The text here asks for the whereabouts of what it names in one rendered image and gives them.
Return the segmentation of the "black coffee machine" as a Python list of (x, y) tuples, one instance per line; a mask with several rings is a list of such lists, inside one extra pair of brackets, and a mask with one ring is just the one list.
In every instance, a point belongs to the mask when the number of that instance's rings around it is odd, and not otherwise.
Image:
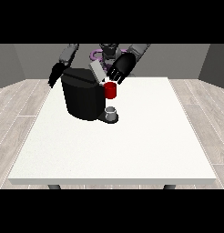
[(70, 115), (81, 120), (101, 120), (108, 124), (118, 121), (118, 114), (108, 120), (105, 88), (85, 68), (67, 68), (61, 76), (66, 108)]

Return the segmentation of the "small grey cup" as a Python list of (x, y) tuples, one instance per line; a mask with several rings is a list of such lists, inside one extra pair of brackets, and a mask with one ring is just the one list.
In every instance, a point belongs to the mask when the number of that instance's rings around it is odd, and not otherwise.
[(116, 111), (116, 109), (113, 106), (108, 106), (105, 109), (105, 112), (106, 112), (106, 120), (113, 121), (113, 120), (116, 119), (116, 117), (117, 117), (117, 111)]

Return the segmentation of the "pale grey machine lid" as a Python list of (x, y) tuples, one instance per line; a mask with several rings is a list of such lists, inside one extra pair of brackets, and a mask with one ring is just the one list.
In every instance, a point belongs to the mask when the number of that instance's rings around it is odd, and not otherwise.
[(98, 60), (91, 62), (89, 64), (89, 68), (93, 72), (93, 75), (98, 83), (101, 83), (107, 77)]

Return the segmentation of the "red pod holder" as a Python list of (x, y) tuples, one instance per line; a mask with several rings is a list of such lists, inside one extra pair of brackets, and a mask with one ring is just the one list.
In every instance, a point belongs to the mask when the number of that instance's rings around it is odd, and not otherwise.
[(104, 84), (105, 98), (113, 99), (117, 96), (117, 84), (113, 82), (106, 82)]

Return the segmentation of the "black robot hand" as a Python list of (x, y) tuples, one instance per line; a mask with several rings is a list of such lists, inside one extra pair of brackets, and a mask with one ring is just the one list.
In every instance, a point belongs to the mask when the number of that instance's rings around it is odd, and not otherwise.
[(120, 85), (136, 65), (136, 57), (131, 53), (122, 54), (109, 68), (107, 76)]
[(48, 84), (50, 87), (53, 87), (56, 83), (57, 79), (63, 75), (64, 70), (66, 69), (66, 66), (62, 63), (56, 63), (51, 71)]

